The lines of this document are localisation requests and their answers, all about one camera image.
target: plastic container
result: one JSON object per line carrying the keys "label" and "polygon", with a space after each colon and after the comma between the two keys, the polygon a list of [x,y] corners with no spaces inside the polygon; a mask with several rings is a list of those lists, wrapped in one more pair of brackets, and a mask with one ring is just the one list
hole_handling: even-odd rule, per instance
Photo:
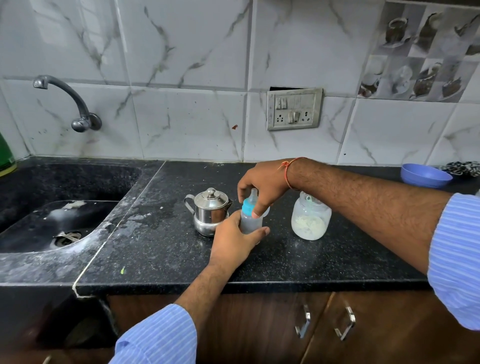
{"label": "plastic container", "polygon": [[402,181],[418,187],[441,188],[453,179],[450,173],[423,164],[407,163],[400,171]]}
{"label": "plastic container", "polygon": [[17,168],[12,152],[7,142],[0,134],[0,177],[14,171]]}
{"label": "plastic container", "polygon": [[325,234],[331,217],[331,208],[302,191],[293,207],[293,232],[305,240],[318,240]]}
{"label": "plastic container", "polygon": [[259,218],[253,218],[252,211],[257,203],[257,200],[258,190],[256,188],[252,188],[250,197],[243,201],[240,212],[240,230],[244,234],[250,234],[251,232],[261,228],[264,217],[267,216],[268,212],[270,211],[270,208],[268,208],[262,216]]}

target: faucet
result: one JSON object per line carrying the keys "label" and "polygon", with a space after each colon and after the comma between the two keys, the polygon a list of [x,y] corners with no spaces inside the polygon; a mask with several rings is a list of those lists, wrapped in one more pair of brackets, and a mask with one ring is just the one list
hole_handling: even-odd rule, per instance
{"label": "faucet", "polygon": [[92,112],[89,112],[85,101],[83,101],[80,95],[77,94],[77,92],[65,82],[56,77],[49,76],[48,74],[37,76],[33,80],[33,87],[35,88],[43,88],[46,90],[48,89],[48,84],[52,84],[61,88],[63,91],[69,94],[77,104],[78,111],[80,112],[80,118],[72,121],[73,130],[83,133],[88,129],[99,130],[102,127],[102,120],[100,117]]}

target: shirt cuff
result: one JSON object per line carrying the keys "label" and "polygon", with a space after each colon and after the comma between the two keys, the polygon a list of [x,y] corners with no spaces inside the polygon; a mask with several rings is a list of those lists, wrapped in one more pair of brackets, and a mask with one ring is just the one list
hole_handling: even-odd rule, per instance
{"label": "shirt cuff", "polygon": [[480,197],[450,198],[433,234],[427,276],[458,322],[480,330]]}
{"label": "shirt cuff", "polygon": [[115,345],[115,356],[131,345],[151,364],[195,363],[197,331],[183,307],[169,304],[125,332]]}

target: teapot lid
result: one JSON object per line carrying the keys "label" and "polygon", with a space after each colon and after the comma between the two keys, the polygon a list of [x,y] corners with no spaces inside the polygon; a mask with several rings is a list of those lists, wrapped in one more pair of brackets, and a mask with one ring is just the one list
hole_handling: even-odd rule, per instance
{"label": "teapot lid", "polygon": [[193,199],[195,205],[205,210],[216,210],[224,207],[228,203],[228,196],[215,188],[210,187],[208,190],[199,193]]}

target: switch board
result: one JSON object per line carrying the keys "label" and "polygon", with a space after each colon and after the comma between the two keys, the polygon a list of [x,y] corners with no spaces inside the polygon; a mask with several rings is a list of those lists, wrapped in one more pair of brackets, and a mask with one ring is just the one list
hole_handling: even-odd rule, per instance
{"label": "switch board", "polygon": [[267,130],[316,128],[324,90],[309,88],[267,92]]}

